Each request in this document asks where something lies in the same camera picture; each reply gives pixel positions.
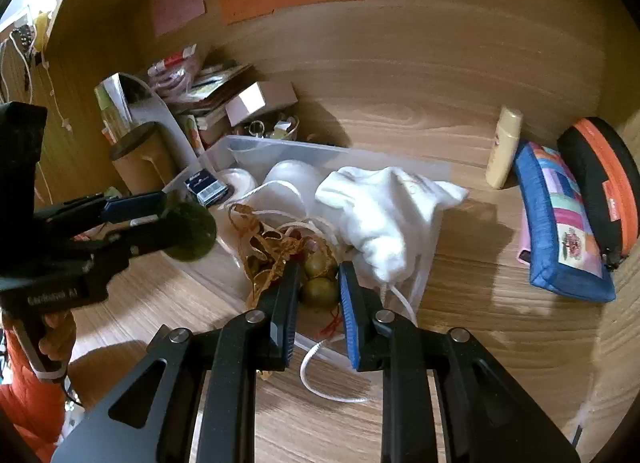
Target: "patchwork pouch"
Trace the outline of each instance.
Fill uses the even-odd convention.
[[[514,170],[529,226],[529,282],[564,297],[615,299],[580,188],[558,151],[521,141]]]

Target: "cardboard box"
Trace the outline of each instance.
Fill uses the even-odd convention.
[[[256,82],[226,105],[231,125],[253,120],[261,114],[292,106],[298,101],[290,82]]]

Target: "white string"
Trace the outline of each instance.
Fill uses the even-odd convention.
[[[0,78],[2,78],[2,85],[4,86],[4,93],[6,94],[7,103],[11,102],[11,96],[9,96],[9,86],[4,79],[4,52],[6,50],[6,43],[9,39],[4,39],[0,43]]]
[[[69,132],[73,132],[71,123],[69,122],[68,118],[62,117],[62,113],[60,112],[60,108],[58,107],[56,90],[53,88],[53,80],[51,80],[51,74],[49,73],[49,62],[47,62],[47,59],[44,57],[44,50],[42,50],[40,54],[42,55],[42,66],[44,67],[44,71],[47,72],[47,78],[49,78],[49,84],[51,85],[51,91],[49,95],[53,97],[53,103],[56,105],[56,111],[58,112],[58,116],[60,117],[60,122],[62,122],[62,127],[66,128]]]
[[[306,366],[308,366],[309,362],[311,361],[311,358],[313,358],[313,356],[316,353],[318,353],[318,350],[322,346],[324,346],[325,344],[331,344],[333,342],[337,342],[338,340],[344,340],[344,335],[339,334],[332,337],[329,340],[327,339],[322,340],[321,342],[318,342],[318,344],[313,346],[310,350],[308,350],[305,357],[302,359],[302,364],[300,364],[300,380],[302,380],[302,385],[304,385],[309,391],[314,393],[316,396],[320,396],[320,398],[330,399],[332,401],[340,401],[342,403],[362,403],[364,401],[369,401],[369,398],[343,398],[342,396],[328,395],[327,393],[323,393],[322,391],[318,391],[317,389],[314,389],[306,379]]]
[[[400,290],[393,284],[389,284],[388,289],[390,289],[391,293],[393,293],[396,297],[398,297],[398,300],[402,303],[402,305],[404,306],[404,309],[406,309],[406,312],[409,313],[409,319],[411,320],[411,322],[414,323],[414,326],[417,327],[418,319],[415,316],[414,309],[411,307],[411,304],[409,304],[409,301],[406,299],[406,297],[402,293],[400,293]]]
[[[46,201],[44,201],[44,198],[40,195],[40,192],[38,191],[38,189],[36,189],[35,187],[33,188],[33,191],[36,192],[36,196],[37,198],[42,201],[45,205],[47,204]]]
[[[11,42],[14,43],[15,50],[17,51],[18,55],[20,55],[22,62],[24,62],[24,67],[27,68],[27,76],[29,77],[29,103],[32,104],[33,103],[33,81],[31,80],[31,71],[29,69],[29,65],[27,64],[27,59],[24,57],[24,55],[20,51],[20,48],[18,48],[17,43],[15,43],[13,31],[9,33],[9,38],[11,39]]]
[[[44,171],[42,170],[42,167],[40,166],[40,162],[37,162],[36,166],[40,169],[40,175],[42,176],[42,180],[44,181],[44,186],[46,186],[47,193],[49,194],[49,204],[52,205],[53,204],[53,198],[51,197],[51,191],[49,189],[49,183],[47,183],[47,178],[44,175]]]

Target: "black case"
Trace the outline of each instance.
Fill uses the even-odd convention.
[[[593,138],[599,140],[602,150],[598,153],[583,133],[578,129],[580,122],[586,120],[595,127],[599,136]],[[605,182],[609,176],[601,161],[603,153],[612,157],[615,155],[619,165],[622,166],[628,185],[632,191],[632,199],[636,208],[617,208],[622,216],[624,212],[635,212],[640,222],[640,173],[631,153],[622,141],[622,138],[604,120],[600,118],[585,118],[567,129],[558,140],[558,150],[569,170],[574,174],[580,187],[587,218],[593,230],[593,236],[603,255],[604,263],[609,269],[615,269],[628,255],[628,249],[623,247],[623,219],[614,220],[610,213],[610,195],[605,191]],[[633,242],[638,238],[638,227],[635,227]]]

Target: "orange zipper case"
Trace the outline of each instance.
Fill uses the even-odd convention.
[[[580,187],[593,236],[607,268],[629,255],[640,233],[640,173],[622,138],[604,120],[584,118],[558,140]]]

